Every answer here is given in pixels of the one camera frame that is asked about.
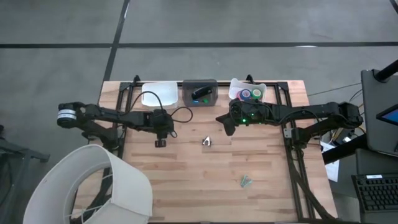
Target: black keyboard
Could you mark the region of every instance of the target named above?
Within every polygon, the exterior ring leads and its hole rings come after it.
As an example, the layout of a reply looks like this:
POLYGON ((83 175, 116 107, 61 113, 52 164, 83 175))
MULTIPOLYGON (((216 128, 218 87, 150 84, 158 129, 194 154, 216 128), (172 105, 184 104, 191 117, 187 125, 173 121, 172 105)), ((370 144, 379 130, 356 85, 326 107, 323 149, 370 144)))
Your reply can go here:
POLYGON ((398 174, 353 175, 352 178, 362 212, 398 211, 398 174))

